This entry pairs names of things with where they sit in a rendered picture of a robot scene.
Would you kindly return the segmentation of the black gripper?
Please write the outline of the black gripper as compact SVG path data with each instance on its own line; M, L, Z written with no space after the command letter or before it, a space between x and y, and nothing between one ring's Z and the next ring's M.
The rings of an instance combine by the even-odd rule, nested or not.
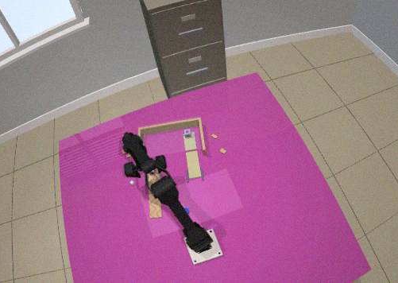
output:
M167 162L166 162L165 155L161 155L161 156L156 157L155 162L160 167L162 167L164 169L167 169ZM141 175L139 173L139 172L142 172L142 169L141 169L141 166L140 166L141 164L137 163L137 162L135 162L135 163L136 163L136 166L133 165L133 162L129 162L129 163L124 164L125 175L127 177L141 178Z

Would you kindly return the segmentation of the tan strip with purple zigzag lines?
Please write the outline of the tan strip with purple zigzag lines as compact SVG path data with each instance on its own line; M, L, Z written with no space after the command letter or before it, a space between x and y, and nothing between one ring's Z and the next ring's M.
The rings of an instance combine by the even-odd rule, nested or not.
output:
M149 188L151 184L157 182L160 179L160 174L158 170L155 169L154 175L149 175ZM151 188L150 188L151 189ZM161 202L156 198L154 198L153 194L149 190L149 218L162 218L162 210L161 210Z

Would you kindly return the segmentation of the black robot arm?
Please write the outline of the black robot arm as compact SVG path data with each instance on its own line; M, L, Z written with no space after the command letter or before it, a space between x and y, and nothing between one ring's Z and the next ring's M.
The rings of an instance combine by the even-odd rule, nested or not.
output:
M182 232L186 236L187 245L194 250L197 254L211 249L212 237L207 231L202 228L197 222L191 221L179 199L179 190L177 190L176 182L167 169L164 169L156 164L156 162L149 158L146 146L140 136L132 132L124 133L122 138L123 149L125 152L130 153L135 162L140 163L142 172L145 174L145 184L153 194L154 198L158 199L162 204L168 205L172 212L176 215L180 224L184 227ZM151 189L148 186L147 174L152 172L155 168L165 172L168 176L164 176L157 182L151 184ZM199 253L198 253L199 252Z

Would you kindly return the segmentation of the pale yellow flat strip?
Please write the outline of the pale yellow flat strip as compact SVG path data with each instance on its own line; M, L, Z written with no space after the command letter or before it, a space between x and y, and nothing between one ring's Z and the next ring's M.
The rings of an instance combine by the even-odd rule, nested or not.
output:
M201 177L197 151L186 153L189 179Z

